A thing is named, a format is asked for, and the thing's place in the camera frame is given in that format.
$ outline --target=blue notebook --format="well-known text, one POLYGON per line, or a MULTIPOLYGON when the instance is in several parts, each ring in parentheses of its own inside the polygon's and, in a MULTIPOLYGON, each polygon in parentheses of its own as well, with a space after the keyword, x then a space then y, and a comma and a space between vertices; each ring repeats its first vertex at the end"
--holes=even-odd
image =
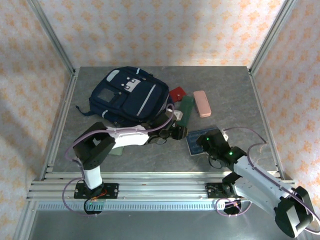
POLYGON ((189 152, 191 156, 203 154, 203 149, 196 143, 197 139, 207 132, 216 129, 216 127, 207 128, 203 130, 191 131, 186 136, 186 142, 188 143, 189 152))

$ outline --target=wall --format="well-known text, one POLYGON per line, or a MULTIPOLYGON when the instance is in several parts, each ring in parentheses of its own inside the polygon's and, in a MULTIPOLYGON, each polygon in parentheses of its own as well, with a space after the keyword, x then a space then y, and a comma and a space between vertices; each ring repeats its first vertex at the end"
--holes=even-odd
POLYGON ((297 1, 255 76, 284 171, 320 214, 320 4, 297 1))
POLYGON ((74 67, 250 66, 284 0, 42 0, 74 67))
POLYGON ((0 239, 10 240, 70 75, 26 0, 0 4, 0 239))

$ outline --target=pink case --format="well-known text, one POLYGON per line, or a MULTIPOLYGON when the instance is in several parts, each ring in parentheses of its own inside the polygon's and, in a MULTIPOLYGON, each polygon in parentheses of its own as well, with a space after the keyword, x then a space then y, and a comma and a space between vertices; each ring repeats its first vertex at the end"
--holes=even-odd
POLYGON ((193 96, 200 118, 211 116, 211 108, 205 91, 194 91, 193 96))

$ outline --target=backpack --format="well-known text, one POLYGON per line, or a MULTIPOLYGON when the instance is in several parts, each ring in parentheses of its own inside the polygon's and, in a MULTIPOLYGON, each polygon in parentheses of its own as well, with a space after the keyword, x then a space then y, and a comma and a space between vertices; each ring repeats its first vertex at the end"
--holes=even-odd
POLYGON ((136 67, 113 69, 95 87, 89 98, 90 111, 117 127, 133 127, 155 119, 167 104, 173 104, 169 87, 152 74, 136 67))

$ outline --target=red wallet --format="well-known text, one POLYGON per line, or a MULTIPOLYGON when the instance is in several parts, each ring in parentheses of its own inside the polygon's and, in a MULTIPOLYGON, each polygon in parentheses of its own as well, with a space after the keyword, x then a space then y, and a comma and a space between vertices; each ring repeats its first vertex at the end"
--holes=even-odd
POLYGON ((180 86, 170 91, 170 96, 174 103, 180 102, 185 95, 187 95, 186 92, 180 86))

